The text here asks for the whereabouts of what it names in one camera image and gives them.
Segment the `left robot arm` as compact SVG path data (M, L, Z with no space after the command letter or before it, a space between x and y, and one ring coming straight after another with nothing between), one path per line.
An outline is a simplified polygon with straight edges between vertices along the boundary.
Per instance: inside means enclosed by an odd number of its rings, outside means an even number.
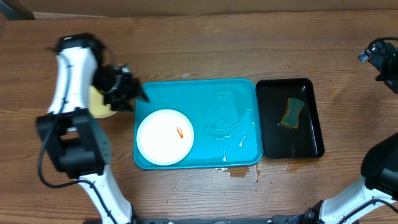
M150 99L128 65L104 64L106 46L93 34L61 37L52 50L58 63L55 94L47 114L36 119L42 140L39 179L52 189L80 185L102 223L137 223L110 168L109 138L89 111L90 88L102 94L111 111L132 111L132 99Z

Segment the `yellow plate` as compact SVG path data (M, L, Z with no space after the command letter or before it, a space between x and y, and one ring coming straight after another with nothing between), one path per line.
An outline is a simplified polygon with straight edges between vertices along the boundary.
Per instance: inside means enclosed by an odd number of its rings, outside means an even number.
M90 86L89 111L94 118L106 118L116 113L111 110L110 104L104 105L103 100L103 95L93 85Z

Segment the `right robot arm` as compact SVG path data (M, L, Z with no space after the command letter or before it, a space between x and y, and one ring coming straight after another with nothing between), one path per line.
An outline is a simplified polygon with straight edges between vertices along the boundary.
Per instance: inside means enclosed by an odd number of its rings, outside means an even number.
M380 37L369 43L358 58L378 71L377 81L397 93L396 37ZM321 200L303 214L285 223L357 223L373 210L385 205L397 212L397 134L376 144L365 155L361 176L338 195Z

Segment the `yellow green sponge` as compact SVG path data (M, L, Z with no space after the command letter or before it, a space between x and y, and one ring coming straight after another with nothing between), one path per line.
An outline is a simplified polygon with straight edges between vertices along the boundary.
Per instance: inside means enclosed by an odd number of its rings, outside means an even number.
M280 125L290 129L297 129L299 126L299 117L304 106L304 101L296 98L288 98Z

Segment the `white plate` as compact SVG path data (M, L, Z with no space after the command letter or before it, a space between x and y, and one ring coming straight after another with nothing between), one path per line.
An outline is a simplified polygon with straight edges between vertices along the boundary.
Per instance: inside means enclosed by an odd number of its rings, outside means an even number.
M182 161L191 151L195 133L190 120L175 110L148 115L137 129L136 144L141 155L158 166Z

